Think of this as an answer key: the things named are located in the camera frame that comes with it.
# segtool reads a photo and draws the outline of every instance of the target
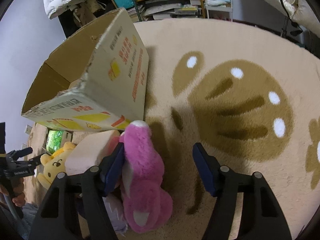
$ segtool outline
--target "yellow plush toy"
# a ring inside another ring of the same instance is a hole
[[[43,174],[39,173],[37,178],[44,188],[49,189],[59,172],[66,172],[65,161],[75,147],[72,142],[66,142],[62,148],[51,156],[48,154],[41,156],[40,161],[44,170]]]

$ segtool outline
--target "white metal rack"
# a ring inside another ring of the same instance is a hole
[[[204,0],[204,6],[207,10],[207,17],[209,19],[209,11],[220,11],[220,12],[228,12],[230,14],[230,20],[233,20],[232,13],[233,13],[233,7],[232,7],[232,0],[230,0],[230,7],[219,7],[219,6],[210,6],[208,5],[208,0]]]

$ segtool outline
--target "electrical outlet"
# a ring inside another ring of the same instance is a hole
[[[31,129],[32,129],[32,127],[30,125],[27,125],[25,133],[26,134],[30,134],[31,133]]]

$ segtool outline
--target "wall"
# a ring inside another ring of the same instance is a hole
[[[42,0],[14,0],[0,21],[0,122],[6,122],[6,151],[26,143],[20,111],[39,67],[65,39],[58,18],[49,20]]]
[[[233,18],[281,31],[285,16],[264,0],[232,0]],[[297,30],[288,23],[287,34]],[[295,39],[302,42],[302,34]]]

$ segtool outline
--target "open cardboard box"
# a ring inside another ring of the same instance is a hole
[[[50,54],[21,115],[56,130],[124,129],[143,119],[148,61],[127,11],[111,11]]]

